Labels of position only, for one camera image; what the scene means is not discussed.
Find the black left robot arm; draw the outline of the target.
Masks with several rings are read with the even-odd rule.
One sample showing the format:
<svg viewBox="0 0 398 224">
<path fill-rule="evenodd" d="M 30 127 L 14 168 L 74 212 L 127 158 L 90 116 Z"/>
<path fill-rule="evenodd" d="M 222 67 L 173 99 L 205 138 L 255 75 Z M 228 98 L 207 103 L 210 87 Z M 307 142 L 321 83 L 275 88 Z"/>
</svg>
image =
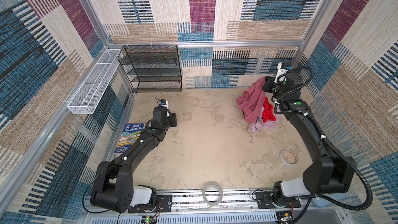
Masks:
<svg viewBox="0 0 398 224">
<path fill-rule="evenodd" d="M 101 162 L 96 170 L 90 203 L 118 213 L 125 212 L 134 196 L 133 173 L 142 160 L 177 126 L 176 113 L 164 106 L 153 110 L 153 118 L 132 146 L 112 161 Z"/>
</svg>

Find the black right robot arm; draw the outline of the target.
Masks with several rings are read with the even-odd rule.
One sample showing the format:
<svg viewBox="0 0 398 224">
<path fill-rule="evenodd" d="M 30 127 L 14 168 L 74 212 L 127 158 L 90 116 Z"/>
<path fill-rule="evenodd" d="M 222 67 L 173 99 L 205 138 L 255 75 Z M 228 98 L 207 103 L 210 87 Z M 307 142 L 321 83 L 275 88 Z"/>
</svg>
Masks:
<svg viewBox="0 0 398 224">
<path fill-rule="evenodd" d="M 273 186 L 272 201 L 276 206 L 285 206 L 295 198 L 321 198 L 349 210 L 363 210 L 372 202 L 348 205 L 333 199 L 331 194 L 346 193 L 354 175 L 363 176 L 352 157 L 346 157 L 326 137 L 316 121 L 310 106 L 301 99 L 300 90 L 307 85 L 300 74 L 287 72 L 278 77 L 266 76 L 260 80 L 262 91 L 271 93 L 274 113 L 284 115 L 296 128 L 311 157 L 312 164 L 301 177 L 278 181 Z"/>
</svg>

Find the pink ribbed cloth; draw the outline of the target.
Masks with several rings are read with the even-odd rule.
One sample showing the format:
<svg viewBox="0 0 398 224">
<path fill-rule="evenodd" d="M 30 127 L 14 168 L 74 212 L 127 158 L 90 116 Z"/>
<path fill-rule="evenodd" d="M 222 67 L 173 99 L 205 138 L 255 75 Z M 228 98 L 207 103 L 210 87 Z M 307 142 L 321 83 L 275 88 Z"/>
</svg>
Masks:
<svg viewBox="0 0 398 224">
<path fill-rule="evenodd" d="M 235 101 L 248 123 L 255 123 L 260 115 L 265 101 L 265 92 L 262 90 L 264 85 L 265 77 L 261 77 Z"/>
</svg>

